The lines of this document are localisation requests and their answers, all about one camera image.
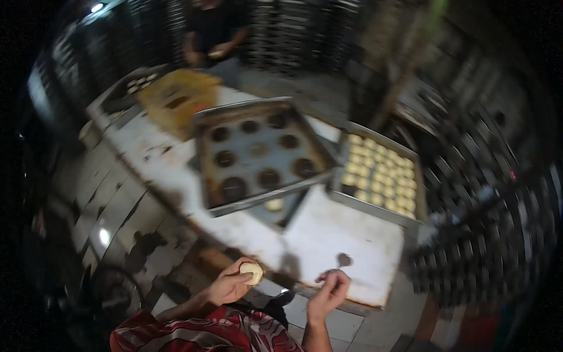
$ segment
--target worker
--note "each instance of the worker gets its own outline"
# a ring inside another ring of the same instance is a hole
[[[239,87],[237,47],[248,35],[244,14],[234,0],[201,0],[187,16],[184,54],[194,69],[220,77],[223,84]]]
[[[255,260],[240,258],[181,305],[155,317],[141,310],[127,319],[111,333],[111,350],[332,352],[325,318],[346,299],[350,278],[341,270],[318,277],[316,282],[324,284],[307,304],[307,326],[300,345],[287,331],[283,308],[283,316],[276,319],[267,313],[270,303],[262,310],[232,305],[251,288],[246,282],[253,274],[239,272],[245,262]]]

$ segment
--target yellow plastic basket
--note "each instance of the yellow plastic basket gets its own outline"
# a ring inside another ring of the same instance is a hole
[[[140,91],[137,98],[154,123],[187,141],[193,136],[194,113],[217,104],[220,83],[220,78],[179,69]]]

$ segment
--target white table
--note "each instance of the white table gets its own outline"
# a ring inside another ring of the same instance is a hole
[[[88,107],[90,117],[120,159],[177,214],[214,240],[255,257],[269,272],[291,277],[304,288],[317,287],[315,278],[336,268],[338,254],[345,253],[352,258],[352,265],[342,268],[352,279],[348,299],[369,307],[385,306],[403,251],[401,226],[328,199],[323,185],[310,189],[283,235],[248,211],[214,218],[203,207],[198,174],[187,166],[195,156],[195,141],[179,141],[144,113],[117,129],[99,107],[106,94]],[[220,87],[217,105],[256,98]],[[337,128],[307,119],[318,134],[337,141]]]

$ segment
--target red patterned shirt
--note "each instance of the red patterned shirt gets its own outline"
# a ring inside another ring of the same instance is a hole
[[[207,319],[159,323],[140,311],[111,333],[112,352],[248,351],[303,352],[287,330],[269,315],[221,306]]]

